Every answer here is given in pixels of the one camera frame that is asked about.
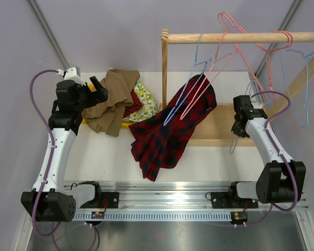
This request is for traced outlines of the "tan brown skirt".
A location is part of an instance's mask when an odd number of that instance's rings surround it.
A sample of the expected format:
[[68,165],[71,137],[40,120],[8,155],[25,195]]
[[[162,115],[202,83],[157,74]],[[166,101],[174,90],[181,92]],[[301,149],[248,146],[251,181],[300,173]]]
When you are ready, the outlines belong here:
[[100,84],[108,90],[106,102],[83,111],[82,116],[90,129],[117,137],[127,106],[133,105],[131,91],[140,78],[137,70],[110,69]]

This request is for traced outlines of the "red white polka-dot skirt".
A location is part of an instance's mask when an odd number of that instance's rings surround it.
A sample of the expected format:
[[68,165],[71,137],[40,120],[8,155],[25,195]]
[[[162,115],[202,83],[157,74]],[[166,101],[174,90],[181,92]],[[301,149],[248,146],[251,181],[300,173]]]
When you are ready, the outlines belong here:
[[136,94],[136,92],[134,90],[132,90],[130,92],[133,104],[131,106],[126,106],[125,107],[125,112],[124,112],[124,116],[123,118],[128,117],[129,115],[131,115],[132,113],[140,110],[143,106],[142,102],[140,101],[138,95]]

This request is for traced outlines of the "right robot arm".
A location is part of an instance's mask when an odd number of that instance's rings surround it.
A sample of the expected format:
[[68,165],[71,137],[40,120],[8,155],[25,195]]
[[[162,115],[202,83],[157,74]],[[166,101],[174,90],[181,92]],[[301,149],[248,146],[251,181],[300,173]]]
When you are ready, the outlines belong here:
[[251,138],[264,168],[257,181],[232,182],[226,192],[211,192],[214,209],[255,209],[259,203],[291,211],[301,198],[306,166],[295,161],[282,147],[263,106],[249,95],[234,97],[234,124],[231,132]]

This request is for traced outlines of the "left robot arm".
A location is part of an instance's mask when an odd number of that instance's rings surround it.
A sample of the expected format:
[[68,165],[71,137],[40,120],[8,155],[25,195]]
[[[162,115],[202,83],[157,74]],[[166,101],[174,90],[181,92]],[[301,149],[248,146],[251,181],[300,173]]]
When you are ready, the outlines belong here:
[[90,80],[94,90],[74,80],[57,83],[57,99],[46,122],[49,138],[41,171],[31,191],[23,192],[20,199],[33,223],[70,222],[81,206],[97,208],[102,204],[102,190],[96,181],[83,181],[69,191],[64,189],[69,154],[83,120],[82,112],[108,99],[107,89],[97,78],[92,76]]

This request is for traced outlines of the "red black plaid skirt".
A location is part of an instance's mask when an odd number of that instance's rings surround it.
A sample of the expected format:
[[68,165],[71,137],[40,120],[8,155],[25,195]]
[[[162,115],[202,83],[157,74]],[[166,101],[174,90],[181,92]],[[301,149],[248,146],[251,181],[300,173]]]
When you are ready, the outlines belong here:
[[175,106],[182,89],[179,89],[165,109],[155,116],[129,126],[134,137],[131,153],[134,160],[139,162],[143,178],[155,181],[161,168],[174,168],[195,128],[216,108],[215,91],[209,86],[184,119],[180,119],[204,78],[205,75],[198,74],[189,80],[183,93],[188,97],[166,125],[163,123]]

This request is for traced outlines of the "lemon print skirt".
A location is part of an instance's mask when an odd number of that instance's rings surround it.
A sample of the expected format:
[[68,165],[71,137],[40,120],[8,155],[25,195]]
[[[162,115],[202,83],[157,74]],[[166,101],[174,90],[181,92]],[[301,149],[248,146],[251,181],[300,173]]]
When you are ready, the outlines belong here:
[[136,83],[133,90],[138,95],[143,106],[140,110],[122,120],[125,122],[141,122],[155,116],[158,113],[158,106],[150,90],[141,81]]

